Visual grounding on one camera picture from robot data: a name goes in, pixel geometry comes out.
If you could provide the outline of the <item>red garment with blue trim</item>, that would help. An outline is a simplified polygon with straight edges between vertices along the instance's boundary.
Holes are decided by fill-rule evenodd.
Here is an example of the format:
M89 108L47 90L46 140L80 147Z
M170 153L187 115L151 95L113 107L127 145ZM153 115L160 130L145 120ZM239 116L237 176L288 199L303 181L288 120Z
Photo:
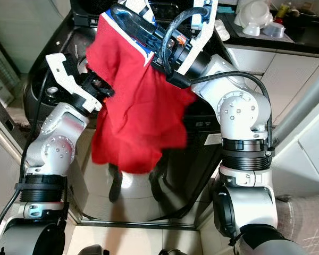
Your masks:
M152 67L155 54L128 36L109 11L99 16L86 54L90 70L114 91L98 113L91 142L94 163L149 173L162 150L187 145L183 116L196 95L168 83Z

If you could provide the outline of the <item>small steel bowl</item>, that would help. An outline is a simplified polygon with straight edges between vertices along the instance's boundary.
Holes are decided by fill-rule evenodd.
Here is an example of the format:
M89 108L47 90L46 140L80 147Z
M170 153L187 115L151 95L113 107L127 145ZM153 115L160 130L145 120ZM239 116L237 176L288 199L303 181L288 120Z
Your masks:
M285 29L282 24L271 22L263 27L261 33L269 37L282 38L285 37Z

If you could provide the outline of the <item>white washer label sticker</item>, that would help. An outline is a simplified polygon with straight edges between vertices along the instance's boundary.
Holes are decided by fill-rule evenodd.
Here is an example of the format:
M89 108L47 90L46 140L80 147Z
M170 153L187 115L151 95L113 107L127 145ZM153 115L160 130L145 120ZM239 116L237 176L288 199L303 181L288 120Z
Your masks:
M204 145L210 146L210 145L220 145L222 141L221 134L220 133L211 133L206 136L204 139Z

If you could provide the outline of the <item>yellow oil bottle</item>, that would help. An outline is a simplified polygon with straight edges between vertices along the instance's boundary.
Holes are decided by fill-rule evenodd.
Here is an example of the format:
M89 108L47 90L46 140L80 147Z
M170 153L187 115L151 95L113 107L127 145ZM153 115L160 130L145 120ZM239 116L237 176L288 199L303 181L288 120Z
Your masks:
M282 20L286 15L288 14L289 10L291 8L290 2L283 2L279 7L277 8L277 12L275 15L276 20Z

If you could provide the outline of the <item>grey woven fabric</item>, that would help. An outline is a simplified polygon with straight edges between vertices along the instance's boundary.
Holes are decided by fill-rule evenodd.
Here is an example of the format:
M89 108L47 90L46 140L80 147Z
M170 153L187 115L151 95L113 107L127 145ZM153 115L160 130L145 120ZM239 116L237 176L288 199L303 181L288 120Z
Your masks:
M319 255L319 194L276 197L277 230L310 255Z

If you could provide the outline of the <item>black plastic basket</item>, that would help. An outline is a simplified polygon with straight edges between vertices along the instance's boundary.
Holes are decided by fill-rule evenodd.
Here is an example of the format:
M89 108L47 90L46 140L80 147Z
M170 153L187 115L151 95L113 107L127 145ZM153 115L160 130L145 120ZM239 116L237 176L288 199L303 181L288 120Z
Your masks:
M110 9L116 0L70 0L75 27L96 28L99 16Z

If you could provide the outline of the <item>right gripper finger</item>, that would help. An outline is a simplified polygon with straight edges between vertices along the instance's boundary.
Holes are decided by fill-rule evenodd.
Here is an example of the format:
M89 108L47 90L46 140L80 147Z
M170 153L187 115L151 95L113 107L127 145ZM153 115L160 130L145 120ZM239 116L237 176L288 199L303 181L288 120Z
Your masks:
M117 10L110 10L110 15L113 21L117 24ZM128 37L132 39L136 44L142 46L144 49L147 49L149 51L154 51L155 47L152 46L152 40L153 37L131 37L126 32L124 32L122 29L121 31Z
M164 30L133 12L130 8L116 6L116 23L131 37L162 37Z

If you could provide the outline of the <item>grey pipe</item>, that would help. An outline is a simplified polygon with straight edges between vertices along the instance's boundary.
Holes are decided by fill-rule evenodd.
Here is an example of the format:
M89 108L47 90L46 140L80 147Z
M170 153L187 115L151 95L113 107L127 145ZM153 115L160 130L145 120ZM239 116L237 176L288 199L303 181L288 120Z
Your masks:
M310 86L310 89L293 106L272 133L272 146L277 148L281 142L305 119L319 104L319 77Z

